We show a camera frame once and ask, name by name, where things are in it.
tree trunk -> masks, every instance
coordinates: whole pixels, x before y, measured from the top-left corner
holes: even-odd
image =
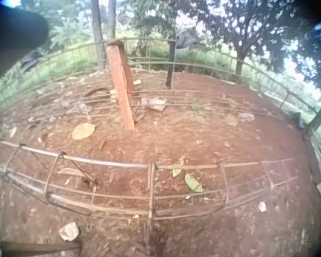
[[[98,0],[91,0],[91,26],[93,28],[94,42],[96,43],[97,63],[99,67],[105,68],[106,53],[102,38]]]
[[[109,0],[108,2],[108,39],[116,38],[116,0]]]
[[[173,41],[169,41],[169,62],[173,62],[175,60],[175,51],[176,51],[176,43]],[[172,72],[173,72],[174,65],[169,64],[169,68],[167,71],[167,78],[165,85],[168,89],[171,89],[171,80],[172,80]]]
[[[241,75],[242,65],[244,64],[244,60],[246,58],[246,53],[239,52],[237,53],[236,57],[238,58],[238,61],[236,62],[235,74],[239,77]]]
[[[311,135],[312,131],[316,131],[321,125],[321,109],[312,121],[305,127],[305,133]]]

fallen leaf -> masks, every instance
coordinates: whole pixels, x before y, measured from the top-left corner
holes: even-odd
[[[185,181],[187,186],[194,192],[197,192],[197,193],[203,192],[202,185],[192,175],[186,174]]]
[[[72,132],[74,140],[81,140],[89,137],[95,131],[95,125],[91,123],[82,123],[78,125]]]
[[[184,165],[184,157],[182,156],[181,158],[178,159],[177,162],[175,162],[173,165]],[[179,173],[181,173],[181,169],[173,169],[172,170],[172,177],[178,176]]]
[[[224,120],[227,125],[232,127],[235,127],[238,124],[238,120],[231,114],[228,114]]]

green leaf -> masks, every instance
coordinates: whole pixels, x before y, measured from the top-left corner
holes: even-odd
[[[203,192],[202,185],[192,175],[186,174],[185,181],[187,186],[194,192],[197,192],[197,193]]]
[[[181,158],[178,159],[173,165],[184,165],[184,157],[182,156]],[[181,173],[182,169],[173,169],[172,170],[172,177],[176,177]]]

wooden post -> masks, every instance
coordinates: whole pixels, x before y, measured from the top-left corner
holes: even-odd
[[[129,104],[129,96],[134,91],[133,78],[129,68],[124,44],[119,40],[107,42],[107,57],[111,69],[114,88],[117,90],[121,115],[126,130],[134,130],[134,121]]]

dry leaf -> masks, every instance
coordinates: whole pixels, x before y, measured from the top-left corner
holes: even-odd
[[[233,115],[228,114],[225,117],[225,123],[229,126],[235,127],[238,124],[238,120]]]
[[[89,137],[95,131],[95,125],[91,123],[82,123],[78,125],[72,132],[74,140],[81,140]]]

